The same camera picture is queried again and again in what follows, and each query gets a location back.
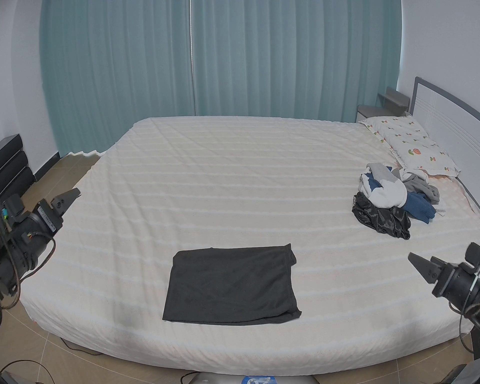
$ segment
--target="wall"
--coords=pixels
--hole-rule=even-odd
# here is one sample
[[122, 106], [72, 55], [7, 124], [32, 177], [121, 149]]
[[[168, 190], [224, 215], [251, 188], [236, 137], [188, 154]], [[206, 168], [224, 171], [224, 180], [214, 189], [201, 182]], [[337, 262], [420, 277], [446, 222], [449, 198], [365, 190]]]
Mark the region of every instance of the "wall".
[[402, 17], [398, 91], [420, 76], [480, 110], [480, 1], [402, 0]]
[[0, 135], [19, 133], [32, 172], [57, 152], [42, 89], [39, 0], [0, 0]]

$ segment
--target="mattress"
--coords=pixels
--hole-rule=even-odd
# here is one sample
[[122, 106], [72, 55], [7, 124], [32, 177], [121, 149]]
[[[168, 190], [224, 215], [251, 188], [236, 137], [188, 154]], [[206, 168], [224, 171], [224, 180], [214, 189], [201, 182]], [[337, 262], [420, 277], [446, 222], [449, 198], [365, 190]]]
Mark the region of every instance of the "mattress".
[[[22, 285], [45, 330], [139, 363], [230, 374], [307, 375], [395, 359], [449, 340], [458, 315], [408, 262], [451, 262], [480, 242], [461, 186], [432, 178], [445, 217], [410, 240], [351, 212], [369, 162], [394, 164], [361, 124], [252, 117], [136, 123], [78, 182], [57, 250]], [[299, 319], [223, 326], [162, 321], [177, 251], [292, 244]], [[471, 324], [464, 322], [468, 331]]]

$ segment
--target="curtain fold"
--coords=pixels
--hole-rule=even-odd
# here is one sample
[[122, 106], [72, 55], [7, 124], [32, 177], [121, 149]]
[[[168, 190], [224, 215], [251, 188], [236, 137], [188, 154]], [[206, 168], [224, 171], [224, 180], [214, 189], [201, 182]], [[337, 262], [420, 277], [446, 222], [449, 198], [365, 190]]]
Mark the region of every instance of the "curtain fold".
[[400, 47], [400, 0], [192, 0], [197, 114], [355, 121]]
[[61, 156], [141, 119], [194, 115], [188, 0], [44, 0], [44, 92]]

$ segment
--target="gray headboard frame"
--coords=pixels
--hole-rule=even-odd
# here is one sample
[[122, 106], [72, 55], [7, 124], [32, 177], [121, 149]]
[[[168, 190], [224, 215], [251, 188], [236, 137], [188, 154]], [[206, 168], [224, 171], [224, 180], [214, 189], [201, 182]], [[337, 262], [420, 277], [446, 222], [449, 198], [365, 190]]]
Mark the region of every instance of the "gray headboard frame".
[[[417, 90], [418, 90], [418, 85], [419, 84], [431, 89], [435, 93], [437, 93], [437, 94], [445, 97], [446, 99], [450, 100], [452, 103], [456, 104], [457, 106], [462, 108], [465, 112], [469, 113], [474, 118], [476, 118], [478, 121], [480, 121], [480, 112], [478, 112], [475, 108], [468, 105], [467, 103], [460, 100], [458, 97], [452, 95], [451, 93], [445, 91], [444, 89], [442, 89], [442, 88], [436, 86], [435, 84], [432, 84], [432, 83], [430, 83], [426, 80], [423, 80], [421, 77], [418, 77], [418, 76], [415, 78], [415, 85], [413, 87], [412, 102], [410, 104], [410, 111], [409, 111], [411, 115], [413, 115], [413, 111], [415, 109], [415, 101], [417, 99]], [[462, 183], [461, 180], [459, 180], [458, 178], [457, 178], [457, 180], [464, 186], [465, 190], [467, 191], [469, 196], [472, 198], [472, 200], [477, 204], [477, 206], [480, 207], [479, 202], [472, 196], [472, 194], [470, 193], [468, 188], [465, 187], [465, 185]]]

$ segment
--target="folded black cloth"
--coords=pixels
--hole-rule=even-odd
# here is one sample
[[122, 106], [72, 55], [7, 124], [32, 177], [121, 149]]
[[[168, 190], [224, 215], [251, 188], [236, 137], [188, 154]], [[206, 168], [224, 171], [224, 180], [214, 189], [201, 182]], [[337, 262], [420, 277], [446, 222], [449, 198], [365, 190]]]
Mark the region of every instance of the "folded black cloth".
[[359, 222], [379, 233], [410, 239], [410, 219], [402, 208], [377, 208], [362, 192], [358, 192], [353, 197], [352, 212]]
[[218, 325], [279, 324], [298, 319], [283, 247], [199, 249], [173, 257], [163, 320]]

